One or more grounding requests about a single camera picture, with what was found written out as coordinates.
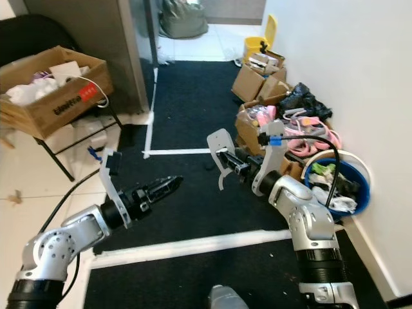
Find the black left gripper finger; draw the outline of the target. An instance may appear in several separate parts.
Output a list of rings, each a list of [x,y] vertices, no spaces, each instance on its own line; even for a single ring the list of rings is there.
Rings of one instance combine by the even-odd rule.
[[[183,182],[183,176],[157,178],[150,184],[152,193],[174,193]]]
[[[179,187],[180,183],[163,183],[157,186],[157,188],[154,189],[154,202],[159,202],[171,196]]]

